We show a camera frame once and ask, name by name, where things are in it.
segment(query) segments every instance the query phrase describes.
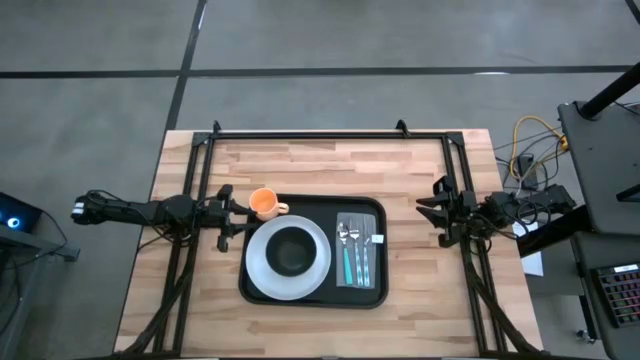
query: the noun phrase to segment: white paper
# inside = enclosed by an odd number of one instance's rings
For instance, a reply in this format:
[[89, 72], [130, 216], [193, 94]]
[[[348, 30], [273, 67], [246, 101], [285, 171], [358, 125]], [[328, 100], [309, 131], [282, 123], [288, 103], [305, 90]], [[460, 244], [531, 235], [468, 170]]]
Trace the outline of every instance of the white paper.
[[[529, 231], [536, 230], [537, 228], [537, 222], [534, 222], [531, 225], [527, 225], [527, 229], [529, 229]], [[520, 224], [514, 223], [513, 233], [517, 236], [522, 236], [525, 234], [525, 231]], [[544, 276], [544, 271], [542, 269], [542, 254], [540, 254], [540, 252], [537, 252], [535, 254], [531, 254], [527, 257], [522, 258], [522, 268], [524, 269], [525, 274]]]

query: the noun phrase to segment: black tray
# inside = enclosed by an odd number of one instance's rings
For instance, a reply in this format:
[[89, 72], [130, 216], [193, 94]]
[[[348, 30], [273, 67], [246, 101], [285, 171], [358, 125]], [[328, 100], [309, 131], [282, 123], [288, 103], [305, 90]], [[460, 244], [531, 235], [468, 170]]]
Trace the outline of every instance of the black tray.
[[[389, 292], [387, 259], [387, 221], [382, 205], [367, 197], [289, 195], [278, 194], [278, 200], [290, 207], [289, 215], [299, 215], [315, 222], [327, 235], [331, 246], [331, 267], [325, 280], [311, 294], [293, 301], [281, 301], [263, 294], [253, 284], [247, 274], [245, 254], [255, 230], [247, 231], [242, 248], [239, 288], [242, 296], [250, 303], [263, 305], [314, 306], [350, 309], [372, 309], [384, 302]], [[384, 235], [384, 242], [376, 251], [375, 288], [356, 289], [336, 286], [336, 221], [338, 213], [352, 212], [371, 214], [376, 217], [378, 234]], [[247, 223], [262, 223], [254, 216]]]

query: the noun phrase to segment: utensil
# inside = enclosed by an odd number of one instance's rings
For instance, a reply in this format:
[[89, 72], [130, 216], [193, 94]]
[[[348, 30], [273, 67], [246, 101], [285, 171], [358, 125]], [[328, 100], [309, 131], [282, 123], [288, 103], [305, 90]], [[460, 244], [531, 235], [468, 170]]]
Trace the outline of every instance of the utensil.
[[349, 236], [353, 239], [353, 246], [356, 249], [356, 279], [358, 280], [358, 286], [362, 286], [362, 268], [360, 267], [360, 251], [358, 250], [360, 230], [349, 230]]
[[347, 251], [347, 236], [349, 231], [343, 223], [338, 224], [338, 236], [342, 241], [343, 248], [343, 263], [344, 263], [344, 282], [347, 285], [353, 285], [353, 275], [351, 274], [351, 262], [349, 261], [349, 251]]
[[367, 259], [367, 244], [371, 241], [371, 238], [367, 238], [362, 246], [364, 248], [364, 286], [371, 286], [369, 281], [369, 260]]

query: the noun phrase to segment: wooden tabletop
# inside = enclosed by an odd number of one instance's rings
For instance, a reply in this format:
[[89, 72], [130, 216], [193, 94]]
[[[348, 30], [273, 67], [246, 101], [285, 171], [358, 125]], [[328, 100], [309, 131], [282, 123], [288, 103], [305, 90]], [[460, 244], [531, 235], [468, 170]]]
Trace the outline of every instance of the wooden tabletop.
[[[491, 139], [487, 130], [462, 131], [481, 200], [501, 190]], [[192, 134], [167, 133], [153, 199], [182, 192]], [[233, 184], [234, 198], [245, 206], [251, 192], [265, 186], [283, 193], [369, 196], [382, 203], [387, 213], [390, 290], [386, 301], [373, 310], [252, 305], [238, 291], [244, 234], [230, 241], [229, 252], [223, 254], [216, 249], [218, 230], [204, 230], [183, 356], [477, 355], [460, 248], [439, 248], [441, 230], [415, 210], [415, 200], [431, 196], [431, 185], [443, 175], [442, 147], [435, 140], [216, 141], [208, 196], [222, 184]], [[194, 197], [199, 178], [196, 173]], [[153, 237], [147, 229], [141, 241]], [[138, 254], [115, 350], [131, 344], [160, 306], [169, 251], [168, 242], [157, 241]], [[489, 255], [500, 305], [527, 340], [541, 348], [515, 242], [496, 237]], [[483, 318], [495, 348], [486, 308]], [[175, 309], [168, 342], [174, 320]]]

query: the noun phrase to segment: concrete floor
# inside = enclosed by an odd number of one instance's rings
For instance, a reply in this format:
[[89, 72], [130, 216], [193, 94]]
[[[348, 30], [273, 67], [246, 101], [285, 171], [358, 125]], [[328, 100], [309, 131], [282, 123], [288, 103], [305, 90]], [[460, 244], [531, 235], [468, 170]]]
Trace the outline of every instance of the concrete floor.
[[[0, 0], [0, 71], [178, 69], [196, 3]], [[627, 65], [640, 59], [639, 35], [623, 0], [211, 0], [193, 68]], [[402, 118], [413, 128], [488, 128], [497, 146], [521, 116], [557, 126], [558, 104], [616, 76], [190, 79], [177, 128], [214, 119], [228, 129], [390, 128]], [[0, 191], [50, 211], [82, 248], [77, 263], [50, 262], [20, 358], [110, 353], [140, 229], [75, 226], [68, 213], [90, 188], [148, 197], [175, 84], [0, 80], [0, 151], [11, 154], [0, 157]], [[526, 124], [521, 136], [542, 130]], [[582, 201], [569, 156], [560, 164], [555, 182]], [[545, 348], [601, 358], [601, 346], [573, 339], [584, 326], [576, 304], [534, 297]]]

